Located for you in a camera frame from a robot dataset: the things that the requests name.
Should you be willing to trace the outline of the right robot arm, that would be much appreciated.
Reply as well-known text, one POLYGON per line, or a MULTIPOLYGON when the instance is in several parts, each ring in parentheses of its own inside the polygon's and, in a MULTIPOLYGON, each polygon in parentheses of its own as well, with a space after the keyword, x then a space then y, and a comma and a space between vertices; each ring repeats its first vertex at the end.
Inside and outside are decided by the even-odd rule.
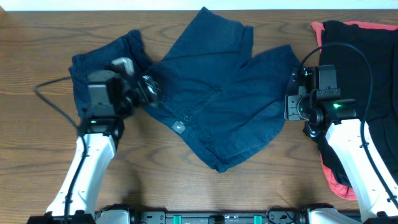
POLYGON ((353 218, 330 205, 311 205, 299 223, 397 223, 397 184, 380 157, 356 101, 342 98, 335 68, 294 68, 285 96, 284 117, 304 121, 304 133, 325 140, 341 162, 359 206, 353 218))

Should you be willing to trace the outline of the dark blue garment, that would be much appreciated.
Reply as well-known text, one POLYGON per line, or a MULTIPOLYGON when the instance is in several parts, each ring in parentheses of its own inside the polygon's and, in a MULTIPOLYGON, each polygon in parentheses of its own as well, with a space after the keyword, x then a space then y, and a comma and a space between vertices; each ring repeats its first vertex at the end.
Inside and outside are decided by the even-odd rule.
POLYGON ((111 65, 112 60, 121 57, 132 60, 136 75, 144 74, 152 66, 152 61, 144 51, 139 30, 131 30, 103 47, 72 57, 72 66, 68 70, 73 82, 73 94, 79 118, 84 117, 83 110, 89 107, 91 101, 86 75, 104 70, 111 65))

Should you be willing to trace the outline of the dark blue denim shorts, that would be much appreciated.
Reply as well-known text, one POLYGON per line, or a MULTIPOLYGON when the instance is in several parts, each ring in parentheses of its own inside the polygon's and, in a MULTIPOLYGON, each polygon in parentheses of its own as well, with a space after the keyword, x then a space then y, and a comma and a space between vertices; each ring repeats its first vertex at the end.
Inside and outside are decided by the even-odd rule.
POLYGON ((262 150, 285 123, 284 96, 300 62, 289 45, 253 55, 253 40, 251 26, 203 8, 154 66, 161 98, 147 112, 218 172, 262 150))

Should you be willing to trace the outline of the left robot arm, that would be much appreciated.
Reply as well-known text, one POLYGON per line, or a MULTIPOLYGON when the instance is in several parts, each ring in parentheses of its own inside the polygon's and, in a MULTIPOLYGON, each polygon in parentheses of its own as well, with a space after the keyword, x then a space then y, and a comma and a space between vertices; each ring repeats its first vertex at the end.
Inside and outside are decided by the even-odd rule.
POLYGON ((106 169, 124 132, 124 120, 135 108, 157 104, 159 82, 151 72, 108 68, 84 76, 91 97, 89 114, 77 132, 76 149, 63 184, 41 216, 29 223, 139 223, 127 205, 112 205, 96 212, 96 202, 106 169))

